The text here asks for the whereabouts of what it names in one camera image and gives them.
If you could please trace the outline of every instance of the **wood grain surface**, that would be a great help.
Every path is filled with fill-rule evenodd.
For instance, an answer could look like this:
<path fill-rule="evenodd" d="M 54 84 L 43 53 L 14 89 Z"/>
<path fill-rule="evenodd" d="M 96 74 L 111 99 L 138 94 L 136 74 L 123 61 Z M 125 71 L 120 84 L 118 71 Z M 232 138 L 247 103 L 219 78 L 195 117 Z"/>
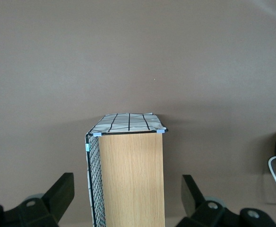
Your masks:
<path fill-rule="evenodd" d="M 162 134 L 99 140 L 107 227 L 164 227 Z"/>

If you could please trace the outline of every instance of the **black wire grid panel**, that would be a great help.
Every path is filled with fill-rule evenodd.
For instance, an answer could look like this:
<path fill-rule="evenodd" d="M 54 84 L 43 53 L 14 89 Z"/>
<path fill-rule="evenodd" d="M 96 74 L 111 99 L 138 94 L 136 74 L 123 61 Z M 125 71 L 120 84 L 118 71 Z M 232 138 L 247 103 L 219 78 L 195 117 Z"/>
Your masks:
<path fill-rule="evenodd" d="M 86 143 L 89 146 L 89 151 L 86 152 L 86 159 L 88 164 L 88 188 L 93 227 L 106 227 L 99 141 L 98 137 L 92 135 L 88 135 L 86 140 Z"/>

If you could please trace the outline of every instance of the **brown wall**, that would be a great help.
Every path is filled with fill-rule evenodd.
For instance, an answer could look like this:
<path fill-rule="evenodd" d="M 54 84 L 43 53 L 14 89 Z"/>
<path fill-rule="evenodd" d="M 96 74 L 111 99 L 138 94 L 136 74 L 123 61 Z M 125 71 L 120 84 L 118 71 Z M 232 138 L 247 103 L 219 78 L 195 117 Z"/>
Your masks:
<path fill-rule="evenodd" d="M 90 222 L 85 133 L 104 114 L 154 112 L 170 130 L 167 218 L 184 216 L 192 174 L 230 210 L 276 221 L 273 2 L 0 0 L 0 203 L 74 172 L 61 224 Z"/>

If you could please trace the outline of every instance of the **black grid lines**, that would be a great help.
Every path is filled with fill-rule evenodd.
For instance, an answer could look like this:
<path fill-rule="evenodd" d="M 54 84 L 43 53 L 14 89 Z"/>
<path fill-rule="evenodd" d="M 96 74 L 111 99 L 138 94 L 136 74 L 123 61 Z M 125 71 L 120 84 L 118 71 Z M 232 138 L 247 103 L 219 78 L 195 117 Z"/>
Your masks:
<path fill-rule="evenodd" d="M 89 136 L 90 151 L 87 152 L 89 193 L 94 227 L 105 227 L 104 193 L 98 137 Z"/>
<path fill-rule="evenodd" d="M 88 134 L 167 130 L 152 113 L 117 113 L 104 116 Z"/>

